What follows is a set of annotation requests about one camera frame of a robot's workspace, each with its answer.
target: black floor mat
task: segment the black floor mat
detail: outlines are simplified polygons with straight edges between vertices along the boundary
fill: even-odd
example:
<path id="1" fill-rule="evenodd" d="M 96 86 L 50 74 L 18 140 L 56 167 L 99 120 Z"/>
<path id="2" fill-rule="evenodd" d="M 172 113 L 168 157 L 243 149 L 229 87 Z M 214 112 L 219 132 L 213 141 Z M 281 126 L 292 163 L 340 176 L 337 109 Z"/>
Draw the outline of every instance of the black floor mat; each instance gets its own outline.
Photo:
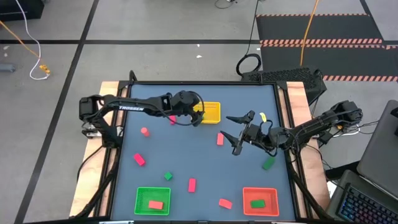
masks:
<path id="1" fill-rule="evenodd" d="M 309 19 L 309 14 L 257 15 L 260 40 L 302 39 Z M 312 20 L 307 39 L 382 39 L 382 36 L 366 14 L 318 14 Z"/>
<path id="2" fill-rule="evenodd" d="M 398 76 L 398 49 L 385 46 L 365 48 L 361 45 L 328 45 L 328 47 L 306 47 L 303 65 L 313 65 L 332 80 L 336 76 Z M 300 65 L 301 47 L 261 48 L 264 70 L 283 70 Z"/>

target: white cable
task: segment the white cable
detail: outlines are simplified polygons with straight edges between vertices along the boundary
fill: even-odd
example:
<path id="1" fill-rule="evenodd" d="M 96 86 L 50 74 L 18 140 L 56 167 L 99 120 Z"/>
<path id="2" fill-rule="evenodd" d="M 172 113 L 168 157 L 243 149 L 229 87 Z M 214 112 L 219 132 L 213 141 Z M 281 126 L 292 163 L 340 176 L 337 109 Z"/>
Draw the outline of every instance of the white cable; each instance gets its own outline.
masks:
<path id="1" fill-rule="evenodd" d="M 19 1 L 18 1 L 18 0 L 15 0 L 15 2 L 18 4 L 19 9 L 21 10 L 22 15 L 24 16 L 24 20 L 25 20 L 25 29 L 26 29 L 27 35 L 29 35 L 29 37 L 30 37 L 32 40 L 34 40 L 34 41 L 37 43 L 37 45 L 39 46 L 39 59 L 37 59 L 37 62 L 36 62 L 36 64 L 35 64 L 35 66 L 33 66 L 32 70 L 30 71 L 29 76 L 30 76 L 32 79 L 34 79 L 34 80 L 45 80 L 45 79 L 47 79 L 47 78 L 49 77 L 48 74 L 46 74 L 46 76 L 45 76 L 45 77 L 42 77 L 42 78 L 35 78 L 35 77 L 32 76 L 33 70 L 37 67 L 37 65 L 38 65 L 39 62 L 40 62 L 40 59 L 42 58 L 42 49 L 41 49 L 41 47 L 40 47 L 39 41 L 37 41 L 35 38 L 33 38 L 33 37 L 31 36 L 31 34 L 29 33 L 29 30 L 28 30 L 28 28 L 27 28 L 27 19 L 26 19 L 26 16 L 25 16 L 25 11 L 24 11 L 24 9 L 22 8 L 21 4 L 19 4 Z"/>
<path id="2" fill-rule="evenodd" d="M 335 136 L 333 136 L 334 138 L 340 137 L 340 136 L 351 136 L 351 135 L 355 135 L 358 134 L 361 131 L 361 128 L 359 127 L 359 125 L 356 125 L 356 127 L 358 128 L 358 130 L 354 133 L 346 133 L 346 134 L 336 134 Z"/>

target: black floor stripe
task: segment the black floor stripe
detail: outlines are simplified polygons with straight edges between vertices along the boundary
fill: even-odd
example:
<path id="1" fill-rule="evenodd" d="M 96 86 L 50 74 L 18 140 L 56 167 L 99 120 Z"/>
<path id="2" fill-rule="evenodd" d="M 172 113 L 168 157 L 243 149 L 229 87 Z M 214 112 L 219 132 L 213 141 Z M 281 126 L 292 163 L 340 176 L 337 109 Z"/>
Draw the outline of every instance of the black floor stripe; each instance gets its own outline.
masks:
<path id="1" fill-rule="evenodd" d="M 379 27 L 377 26 L 376 21 L 375 21 L 374 18 L 373 18 L 372 12 L 371 12 L 371 10 L 369 9 L 368 4 L 366 3 L 365 0 L 359 0 L 359 1 L 361 2 L 362 8 L 363 8 L 363 10 L 365 11 L 365 13 L 368 14 L 369 17 L 372 19 L 373 26 L 377 29 L 377 31 L 379 32 L 379 34 L 380 34 L 380 36 L 381 36 L 381 38 L 382 38 L 382 35 L 381 35 L 381 33 L 380 33 L 380 30 L 379 30 Z"/>
<path id="2" fill-rule="evenodd" d="M 249 40 L 86 40 L 85 44 L 116 44 L 116 45 L 150 45 L 150 44 L 248 44 Z M 260 40 L 252 40 L 251 44 L 259 44 Z"/>
<path id="3" fill-rule="evenodd" d="M 62 91 L 61 91 L 60 97 L 58 99 L 57 106 L 55 107 L 55 111 L 52 116 L 49 129 L 47 130 L 47 134 L 45 135 L 45 138 L 44 138 L 43 146 L 40 150 L 39 157 L 37 158 L 32 176 L 30 177 L 29 183 L 27 185 L 25 195 L 24 195 L 21 205 L 18 209 L 18 213 L 17 213 L 16 219 L 14 222 L 15 224 L 20 224 L 20 223 L 24 222 L 26 212 L 29 208 L 30 201 L 32 200 L 32 196 L 33 196 L 34 190 L 37 185 L 37 181 L 39 180 L 40 173 L 43 169 L 44 161 L 45 161 L 45 158 L 47 157 L 50 143 L 53 138 L 55 128 L 57 127 L 57 123 L 60 118 L 61 111 L 62 111 L 63 105 L 65 103 L 70 84 L 72 82 L 73 74 L 75 73 L 76 66 L 78 64 L 78 61 L 79 61 L 79 58 L 81 55 L 81 51 L 83 50 L 83 46 L 84 46 L 83 42 L 87 38 L 88 30 L 90 29 L 91 22 L 93 21 L 94 14 L 95 14 L 95 11 L 96 11 L 96 8 L 98 5 L 98 1 L 99 0 L 93 1 L 93 5 L 90 9 L 90 13 L 88 14 L 85 28 L 83 29 L 83 33 L 81 34 L 78 46 L 76 48 L 75 56 L 73 57 L 73 60 L 71 62 L 71 65 L 70 65 L 70 68 L 68 71 L 68 75 L 65 79 L 65 83 L 63 84 Z"/>
<path id="4" fill-rule="evenodd" d="M 25 44 L 36 44 L 34 40 L 22 40 Z M 40 44 L 79 44 L 79 40 L 37 40 Z M 0 40 L 0 44 L 19 44 L 18 40 Z"/>
<path id="5" fill-rule="evenodd" d="M 22 40 L 25 44 L 36 44 L 34 40 Z M 38 40 L 41 44 L 79 44 L 79 40 Z M 159 44 L 248 44 L 249 40 L 231 39 L 186 39 L 186 40 L 85 40 L 84 44 L 115 45 L 159 45 Z M 19 44 L 18 40 L 0 40 L 0 44 Z"/>

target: gray floor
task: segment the gray floor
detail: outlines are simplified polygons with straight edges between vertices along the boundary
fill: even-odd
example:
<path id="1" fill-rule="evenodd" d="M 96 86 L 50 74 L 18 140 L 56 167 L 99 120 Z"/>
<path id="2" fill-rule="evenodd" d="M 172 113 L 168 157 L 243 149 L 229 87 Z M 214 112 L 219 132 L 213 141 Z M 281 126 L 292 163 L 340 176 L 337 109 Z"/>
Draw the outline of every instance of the gray floor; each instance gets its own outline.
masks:
<path id="1" fill-rule="evenodd" d="M 81 36 L 93 0 L 52 0 L 41 20 L 29 21 L 38 39 Z M 314 0 L 267 0 L 260 14 L 310 13 Z M 398 40 L 395 0 L 367 0 L 385 39 Z M 240 0 L 229 9 L 215 9 L 214 0 L 100 0 L 88 39 L 248 39 L 255 1 Z M 318 13 L 362 13 L 359 0 L 321 0 Z M 7 25 L 26 39 L 21 21 Z M 256 27 L 253 37 L 258 38 Z M 0 29 L 0 39 L 12 39 Z M 0 222 L 12 223 L 42 146 L 76 45 L 43 45 L 43 58 L 53 71 L 46 81 L 29 78 L 35 58 L 20 45 L 0 45 L 0 62 L 17 65 L 0 75 Z M 253 45 L 251 52 L 259 46 Z M 140 80 L 239 80 L 236 62 L 247 45 L 85 45 L 67 100 L 52 139 L 25 221 L 67 218 L 75 190 L 77 168 L 86 139 L 80 134 L 78 100 L 97 94 L 103 80 L 127 79 L 133 69 Z M 243 70 L 255 64 L 248 61 Z M 364 111 L 364 122 L 378 118 L 389 99 L 397 98 L 397 83 L 327 82 L 315 114 L 340 100 L 353 100 Z M 370 136 L 336 138 L 322 147 L 325 160 L 339 166 L 358 160 Z"/>

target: green cube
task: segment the green cube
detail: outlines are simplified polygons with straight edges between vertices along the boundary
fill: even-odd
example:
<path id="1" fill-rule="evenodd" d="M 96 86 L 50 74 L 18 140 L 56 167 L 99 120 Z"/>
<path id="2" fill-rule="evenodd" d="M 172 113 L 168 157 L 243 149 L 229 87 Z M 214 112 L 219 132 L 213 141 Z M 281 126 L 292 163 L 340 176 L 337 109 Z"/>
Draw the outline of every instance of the green cube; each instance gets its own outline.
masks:
<path id="1" fill-rule="evenodd" d="M 250 206 L 252 208 L 264 208 L 266 206 L 266 202 L 264 200 L 253 200 L 250 202 Z"/>
<path id="2" fill-rule="evenodd" d="M 167 172 L 164 174 L 164 178 L 166 178 L 166 180 L 170 180 L 173 177 L 172 173 Z"/>
<path id="3" fill-rule="evenodd" d="M 275 158 L 274 157 L 269 157 L 266 162 L 262 165 L 262 168 L 267 170 L 270 169 L 272 167 L 272 165 L 274 165 L 275 162 Z"/>

